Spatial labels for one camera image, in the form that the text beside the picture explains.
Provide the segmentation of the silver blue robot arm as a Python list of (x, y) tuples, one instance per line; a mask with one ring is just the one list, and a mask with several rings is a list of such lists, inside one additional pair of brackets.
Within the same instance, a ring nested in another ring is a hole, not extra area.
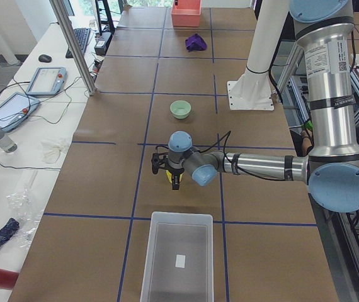
[(173, 133), (164, 167), (179, 187), (187, 172), (201, 186), (218, 173), (246, 174), (271, 181), (302, 181), (323, 208), (359, 210), (359, 144), (351, 90), (347, 37), (354, 28), (351, 1), (263, 1), (245, 73), (229, 82), (232, 109), (262, 109), (270, 93), (268, 72), (287, 16), (304, 51), (312, 148), (303, 157), (202, 153), (184, 131)]

